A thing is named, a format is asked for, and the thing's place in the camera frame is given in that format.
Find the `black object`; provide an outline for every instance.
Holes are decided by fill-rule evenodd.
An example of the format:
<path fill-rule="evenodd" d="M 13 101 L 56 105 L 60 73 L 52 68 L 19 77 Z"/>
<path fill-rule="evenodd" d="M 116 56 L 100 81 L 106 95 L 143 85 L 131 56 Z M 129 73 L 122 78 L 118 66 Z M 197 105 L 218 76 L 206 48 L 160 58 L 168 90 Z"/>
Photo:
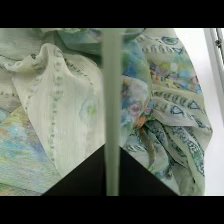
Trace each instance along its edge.
<path fill-rule="evenodd" d="M 177 196 L 121 148 L 120 196 Z M 106 196 L 104 146 L 43 196 Z"/>

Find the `metal rod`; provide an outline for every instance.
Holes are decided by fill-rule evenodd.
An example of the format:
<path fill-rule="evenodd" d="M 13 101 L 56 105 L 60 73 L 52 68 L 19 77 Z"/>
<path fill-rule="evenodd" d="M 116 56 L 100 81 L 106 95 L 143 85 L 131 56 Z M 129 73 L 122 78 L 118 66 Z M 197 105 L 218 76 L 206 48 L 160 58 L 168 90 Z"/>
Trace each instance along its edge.
<path fill-rule="evenodd" d="M 104 100 L 106 123 L 106 187 L 107 196 L 119 194 L 120 165 L 120 91 L 121 29 L 103 29 Z"/>

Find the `gathered fabric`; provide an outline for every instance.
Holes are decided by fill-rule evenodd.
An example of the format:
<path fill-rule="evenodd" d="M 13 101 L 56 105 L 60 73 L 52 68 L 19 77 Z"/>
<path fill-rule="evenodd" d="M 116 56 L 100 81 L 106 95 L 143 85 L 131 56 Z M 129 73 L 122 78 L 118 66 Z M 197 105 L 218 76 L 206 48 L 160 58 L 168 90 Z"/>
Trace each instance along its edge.
<path fill-rule="evenodd" d="M 0 189 L 36 195 L 105 144 L 102 32 L 27 33 L 39 53 L 0 57 Z M 122 37 L 120 146 L 178 195 L 203 195 L 212 128 L 186 49 L 173 29 L 126 28 Z"/>

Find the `white wall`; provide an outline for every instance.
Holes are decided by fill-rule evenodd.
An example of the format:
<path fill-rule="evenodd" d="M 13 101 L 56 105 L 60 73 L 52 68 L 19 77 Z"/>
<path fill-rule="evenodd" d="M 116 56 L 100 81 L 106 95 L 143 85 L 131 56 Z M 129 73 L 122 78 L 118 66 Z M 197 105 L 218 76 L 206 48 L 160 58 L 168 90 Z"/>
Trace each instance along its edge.
<path fill-rule="evenodd" d="M 205 153 L 205 195 L 224 195 L 224 126 L 203 28 L 175 28 L 184 43 L 204 94 L 213 137 Z"/>

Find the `black stand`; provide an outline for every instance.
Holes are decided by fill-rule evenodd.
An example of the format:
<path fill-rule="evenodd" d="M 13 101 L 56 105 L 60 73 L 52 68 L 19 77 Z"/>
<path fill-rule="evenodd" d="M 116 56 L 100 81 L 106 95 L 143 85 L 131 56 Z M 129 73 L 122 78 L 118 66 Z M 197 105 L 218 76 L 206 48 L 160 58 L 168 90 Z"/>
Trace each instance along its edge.
<path fill-rule="evenodd" d="M 176 196 L 121 149 L 120 196 Z M 106 196 L 104 146 L 93 153 L 43 196 Z"/>

